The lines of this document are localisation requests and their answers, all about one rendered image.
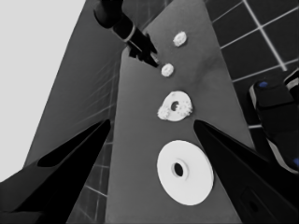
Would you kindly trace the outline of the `large thick white disc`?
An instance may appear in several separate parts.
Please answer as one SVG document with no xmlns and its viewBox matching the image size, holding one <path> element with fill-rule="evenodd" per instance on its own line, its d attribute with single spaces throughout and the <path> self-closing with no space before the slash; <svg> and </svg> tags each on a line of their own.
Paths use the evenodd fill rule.
<svg viewBox="0 0 299 224">
<path fill-rule="evenodd" d="M 174 140 L 164 145 L 157 158 L 157 174 L 165 192 L 177 203 L 197 205 L 212 191 L 212 166 L 195 144 Z"/>
</svg>

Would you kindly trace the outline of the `round white carrier with pins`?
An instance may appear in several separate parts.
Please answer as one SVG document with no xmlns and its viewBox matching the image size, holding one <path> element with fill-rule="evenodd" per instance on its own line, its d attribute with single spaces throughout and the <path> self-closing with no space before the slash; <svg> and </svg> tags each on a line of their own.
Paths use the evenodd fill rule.
<svg viewBox="0 0 299 224">
<path fill-rule="evenodd" d="M 169 115 L 168 119 L 164 119 L 164 120 L 177 122 L 177 121 L 181 121 L 189 116 L 189 115 L 184 116 L 184 115 L 179 114 L 178 105 L 181 101 L 192 102 L 189 95 L 187 93 L 185 93 L 184 91 L 172 91 L 165 97 L 162 105 L 169 107 L 170 115 Z"/>
</svg>

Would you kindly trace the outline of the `dark robot body with pale edges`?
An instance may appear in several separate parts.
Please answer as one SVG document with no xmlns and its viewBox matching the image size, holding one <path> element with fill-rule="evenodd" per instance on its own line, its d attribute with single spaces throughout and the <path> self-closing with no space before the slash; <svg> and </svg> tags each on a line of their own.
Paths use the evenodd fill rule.
<svg viewBox="0 0 299 224">
<path fill-rule="evenodd" d="M 257 81 L 249 98 L 278 164 L 299 175 L 299 69 Z"/>
</svg>

